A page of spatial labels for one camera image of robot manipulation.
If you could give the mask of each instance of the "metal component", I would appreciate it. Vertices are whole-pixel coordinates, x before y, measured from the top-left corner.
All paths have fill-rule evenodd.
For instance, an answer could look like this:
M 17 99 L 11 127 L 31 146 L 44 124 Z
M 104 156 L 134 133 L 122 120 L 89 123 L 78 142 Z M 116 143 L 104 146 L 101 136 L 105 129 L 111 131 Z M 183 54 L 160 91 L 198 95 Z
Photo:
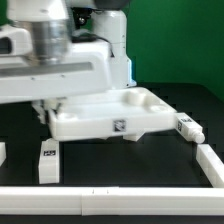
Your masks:
M 0 69 L 0 78 L 12 78 L 12 77 L 26 77 L 32 75 L 32 80 L 35 80 L 35 76 L 39 75 L 55 75 L 66 74 L 82 71 L 92 71 L 93 65 L 90 62 L 73 63 L 73 64 L 58 64 L 58 65 L 46 65 L 46 66 L 33 66 L 24 68 L 8 68 Z
M 60 62 L 68 50 L 67 20 L 47 22 L 13 21 L 12 26 L 24 28 L 31 34 L 33 51 L 25 58 L 31 65 L 49 65 Z

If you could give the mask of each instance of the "white block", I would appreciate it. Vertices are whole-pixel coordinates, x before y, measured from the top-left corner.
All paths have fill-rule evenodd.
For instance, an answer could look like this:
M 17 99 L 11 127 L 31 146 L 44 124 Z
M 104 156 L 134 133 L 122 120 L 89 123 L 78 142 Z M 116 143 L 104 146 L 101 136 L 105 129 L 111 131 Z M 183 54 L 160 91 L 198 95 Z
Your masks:
M 0 142 L 0 166 L 4 163 L 5 159 L 6 159 L 5 143 Z
M 59 142 L 49 139 L 42 142 L 39 160 L 40 184 L 59 183 L 60 161 Z
M 202 144 L 205 136 L 203 128 L 185 113 L 176 113 L 176 130 L 187 140 Z
M 196 159 L 215 188 L 224 188 L 224 164 L 209 145 L 198 145 Z

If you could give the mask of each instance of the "white frame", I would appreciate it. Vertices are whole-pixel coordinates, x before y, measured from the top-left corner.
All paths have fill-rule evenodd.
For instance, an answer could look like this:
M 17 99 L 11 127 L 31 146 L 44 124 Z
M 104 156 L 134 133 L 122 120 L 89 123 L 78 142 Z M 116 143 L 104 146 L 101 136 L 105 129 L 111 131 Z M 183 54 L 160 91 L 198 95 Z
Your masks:
M 224 165 L 209 145 L 197 160 L 220 188 L 0 187 L 0 214 L 224 215 Z

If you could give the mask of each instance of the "white plastic part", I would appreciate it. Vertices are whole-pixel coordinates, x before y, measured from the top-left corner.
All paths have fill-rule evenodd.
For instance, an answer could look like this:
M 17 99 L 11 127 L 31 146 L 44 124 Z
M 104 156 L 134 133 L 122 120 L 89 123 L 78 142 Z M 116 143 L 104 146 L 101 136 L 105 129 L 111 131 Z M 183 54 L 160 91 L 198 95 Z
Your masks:
M 176 130 L 187 140 L 201 144 L 205 141 L 203 128 L 185 113 L 176 114 Z
M 224 188 L 224 164 L 209 145 L 198 145 L 197 161 L 213 187 Z
M 122 11 L 104 11 L 92 14 L 93 33 L 112 44 L 114 57 L 110 58 L 113 89 L 136 86 L 132 79 L 132 61 L 126 54 L 127 18 Z
M 12 52 L 10 54 L 1 54 L 4 56 L 22 56 L 30 53 L 33 49 L 32 39 L 30 33 L 21 28 L 15 28 L 10 25 L 4 25 L 1 27 L 0 39 L 9 38 L 12 43 Z
M 59 183 L 59 142 L 53 139 L 42 142 L 38 169 L 40 184 Z
M 175 128 L 176 111 L 144 88 L 110 90 L 45 103 L 51 134 L 58 141 L 133 136 Z M 57 113 L 55 105 L 60 105 Z
M 111 88 L 106 42 L 74 44 L 70 49 L 57 69 L 40 66 L 4 70 L 0 63 L 0 103 L 89 94 Z M 13 60 L 9 57 L 5 62 L 9 66 L 14 64 Z
M 12 21 L 45 22 L 68 19 L 64 0 L 8 0 L 8 19 Z
M 6 215 L 224 215 L 224 189 L 1 187 Z
M 5 162 L 5 159 L 6 159 L 5 143 L 0 142 L 0 166 Z

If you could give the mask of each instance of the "green wall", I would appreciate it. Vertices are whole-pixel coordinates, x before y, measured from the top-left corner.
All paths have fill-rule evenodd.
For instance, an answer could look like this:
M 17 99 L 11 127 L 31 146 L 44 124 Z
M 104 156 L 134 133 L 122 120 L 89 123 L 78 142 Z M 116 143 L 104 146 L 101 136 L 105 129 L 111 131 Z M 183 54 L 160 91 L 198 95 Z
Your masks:
M 224 0 L 132 0 L 126 11 L 137 81 L 199 83 L 224 100 Z

